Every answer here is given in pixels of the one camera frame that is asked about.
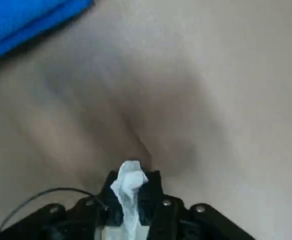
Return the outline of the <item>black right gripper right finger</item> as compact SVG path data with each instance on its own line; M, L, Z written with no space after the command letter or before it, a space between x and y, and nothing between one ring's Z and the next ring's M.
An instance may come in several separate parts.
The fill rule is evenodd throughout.
M251 240L253 237L206 203L186 208L182 199L164 193L160 171L147 171L138 192L139 220L148 240Z

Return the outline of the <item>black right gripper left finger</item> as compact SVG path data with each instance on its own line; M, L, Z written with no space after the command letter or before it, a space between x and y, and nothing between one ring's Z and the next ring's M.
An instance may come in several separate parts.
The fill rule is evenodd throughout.
M0 226L0 240L99 240L105 226L123 222L122 208L110 186L117 177L110 171L98 195L84 190L84 198L66 209L50 203L8 228L4 226L21 208L17 207Z

